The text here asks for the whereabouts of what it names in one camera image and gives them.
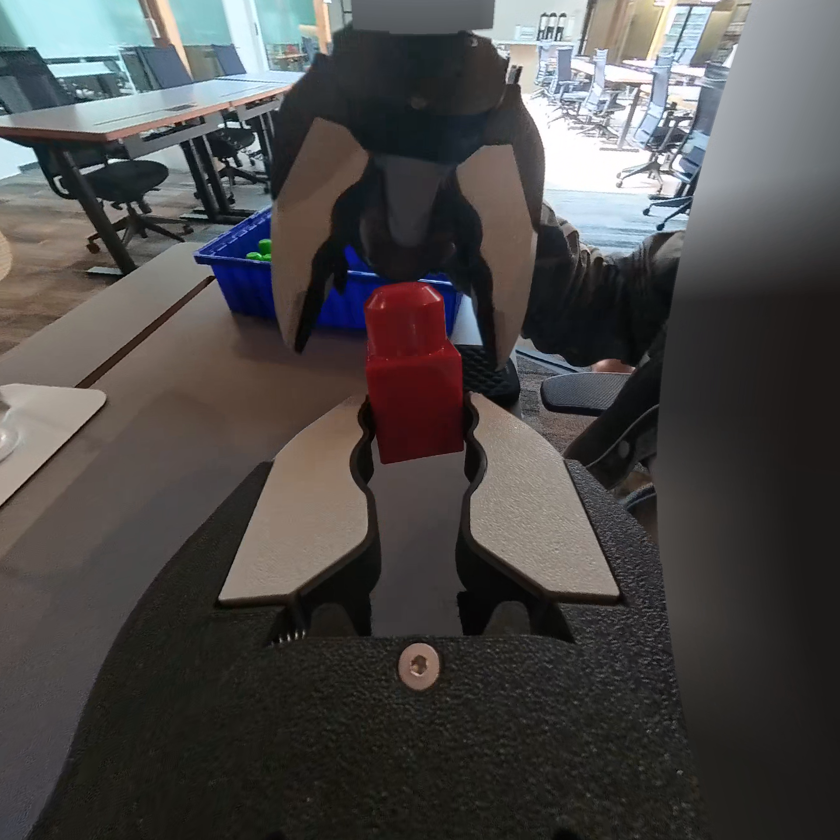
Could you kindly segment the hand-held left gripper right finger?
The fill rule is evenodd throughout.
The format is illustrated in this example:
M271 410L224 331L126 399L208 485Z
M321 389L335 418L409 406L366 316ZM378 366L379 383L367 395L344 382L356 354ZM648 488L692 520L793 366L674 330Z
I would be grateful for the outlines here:
M465 397L456 570L484 596L613 605L621 593L560 452L483 395Z

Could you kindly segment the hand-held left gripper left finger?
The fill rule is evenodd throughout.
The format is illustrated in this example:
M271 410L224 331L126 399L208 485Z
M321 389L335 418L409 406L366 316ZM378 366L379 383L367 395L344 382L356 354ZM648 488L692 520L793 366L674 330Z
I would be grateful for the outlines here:
M367 398L347 398L276 454L219 592L221 606L289 605L377 552Z

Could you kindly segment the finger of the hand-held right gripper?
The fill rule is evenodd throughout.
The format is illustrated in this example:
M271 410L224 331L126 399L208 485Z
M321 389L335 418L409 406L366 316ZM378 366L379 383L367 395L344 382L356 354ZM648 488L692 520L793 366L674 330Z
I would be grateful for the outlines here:
M370 156L344 126L315 119L272 205L272 299L281 338L301 354L328 286L347 273L343 215Z
M469 295L488 358L500 369L526 316L538 234L511 145L481 147L455 174L465 202Z

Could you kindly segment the blue plastic bin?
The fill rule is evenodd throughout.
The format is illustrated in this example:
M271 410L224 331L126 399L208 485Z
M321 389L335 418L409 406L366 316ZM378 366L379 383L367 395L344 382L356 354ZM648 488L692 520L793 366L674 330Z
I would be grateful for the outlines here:
M270 263L251 259L259 244L270 238L270 208L253 213L194 253L200 266L208 267L233 313L272 320L276 317L270 283ZM364 305L384 284L368 270L351 247L344 251L348 275L343 292L331 288L324 299L316 327L364 332Z

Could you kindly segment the red building block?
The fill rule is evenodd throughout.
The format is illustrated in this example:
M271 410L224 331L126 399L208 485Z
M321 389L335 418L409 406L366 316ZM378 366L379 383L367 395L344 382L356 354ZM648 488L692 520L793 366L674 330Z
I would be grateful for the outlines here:
M365 304L365 375L384 465L461 453L461 356L446 330L445 299L423 282L378 287Z

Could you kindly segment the black office chair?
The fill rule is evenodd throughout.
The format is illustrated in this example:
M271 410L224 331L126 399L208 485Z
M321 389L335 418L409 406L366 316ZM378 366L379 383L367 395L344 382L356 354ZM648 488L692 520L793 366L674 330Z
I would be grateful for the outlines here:
M647 160L619 171L616 174L618 189L622 189L626 181L643 175L648 182L656 184L656 192L651 197L663 195L665 178L673 174L673 163L693 125L699 99L698 91L688 99L666 97L662 102L656 102L654 96L650 97L644 116L630 137L632 144L647 154Z
M564 456L606 490L615 491L639 467L653 475L666 335L662 328L634 373L568 373L541 385L547 410L592 419Z
M36 49L3 47L1 103L5 114L18 114L69 106L77 100L61 85ZM119 143L112 143L108 148L81 147L72 151L70 157L100 208L109 203L115 209L125 210L125 215L112 224L123 245L127 246L136 235L147 238L149 233L185 242L183 235L170 230L170 226L181 221L154 215L146 201L146 196L157 191L169 175L164 164L131 160Z

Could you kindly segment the black textured wrist rest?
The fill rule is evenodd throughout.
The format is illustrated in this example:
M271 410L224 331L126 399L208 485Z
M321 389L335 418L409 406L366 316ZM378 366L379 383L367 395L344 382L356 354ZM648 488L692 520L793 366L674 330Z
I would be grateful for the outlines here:
M511 409L518 404L521 386L518 370L512 359L497 369L487 349L479 344L455 344L461 357L465 392L482 395L498 406Z

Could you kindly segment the wooden office desk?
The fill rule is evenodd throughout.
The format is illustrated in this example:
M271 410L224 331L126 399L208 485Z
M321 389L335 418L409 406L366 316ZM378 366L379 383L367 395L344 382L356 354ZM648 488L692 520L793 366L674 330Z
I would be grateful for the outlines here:
M212 161L206 136L221 129L231 112L257 133L264 161L271 165L274 141L270 114L304 76L301 71L266 70L190 85L3 116L4 140L42 144L56 157L65 185L101 236L114 268L92 269L116 280L137 266L71 155L83 148L121 143L130 159L179 146L196 183L203 210L195 219L237 225L250 211L233 207Z

